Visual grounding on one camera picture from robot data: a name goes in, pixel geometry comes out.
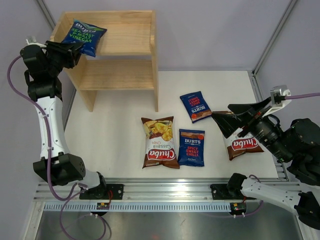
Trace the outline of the Burts spicy chilli bag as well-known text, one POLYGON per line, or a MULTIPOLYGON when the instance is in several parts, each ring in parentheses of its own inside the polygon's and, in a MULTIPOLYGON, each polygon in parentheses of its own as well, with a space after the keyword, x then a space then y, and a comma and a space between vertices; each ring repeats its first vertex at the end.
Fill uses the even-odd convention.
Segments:
POLYGON ((178 164, 204 167, 204 142, 204 130, 179 129, 178 164))
POLYGON ((179 98, 182 101, 192 123, 196 123, 212 115, 212 111, 203 98, 201 91, 184 94, 179 98))

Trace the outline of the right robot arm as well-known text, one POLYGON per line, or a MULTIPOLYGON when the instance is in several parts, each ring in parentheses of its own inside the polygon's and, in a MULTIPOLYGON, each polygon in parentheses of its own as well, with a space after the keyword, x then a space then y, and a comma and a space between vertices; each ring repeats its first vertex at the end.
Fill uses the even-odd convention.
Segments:
MULTIPOLYGON (((250 133, 279 163, 290 163, 287 171, 301 183, 320 185, 320 127, 309 118, 292 121, 283 131, 278 117, 271 113, 271 97, 251 104, 229 104, 230 114, 214 111, 211 114, 225 138, 241 129, 238 136, 250 133)), ((320 203, 311 191, 291 193, 262 184, 240 173, 234 173, 227 185, 232 198, 254 198, 292 214, 305 225, 320 228, 320 203)))

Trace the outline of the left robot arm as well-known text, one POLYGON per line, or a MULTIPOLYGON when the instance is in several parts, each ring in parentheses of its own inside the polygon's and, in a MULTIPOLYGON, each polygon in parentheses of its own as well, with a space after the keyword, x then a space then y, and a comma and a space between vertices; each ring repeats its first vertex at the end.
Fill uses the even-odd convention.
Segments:
POLYGON ((74 68, 81 57, 83 43, 30 43, 20 51, 27 70, 27 100, 34 104, 40 126, 40 160, 34 172, 49 185, 76 183, 81 199, 98 200, 108 195, 108 186, 99 172, 87 170, 81 157, 71 154, 62 121, 62 84, 58 78, 64 68, 74 68))

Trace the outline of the Burts sea salt vinegar bag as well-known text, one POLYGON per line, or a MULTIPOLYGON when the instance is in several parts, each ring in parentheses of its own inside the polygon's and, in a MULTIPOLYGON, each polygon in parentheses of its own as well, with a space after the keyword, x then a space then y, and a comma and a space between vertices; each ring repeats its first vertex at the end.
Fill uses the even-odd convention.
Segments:
POLYGON ((100 39, 106 32, 106 28, 98 27, 75 19, 62 43, 83 43, 80 48, 80 53, 95 58, 100 39))

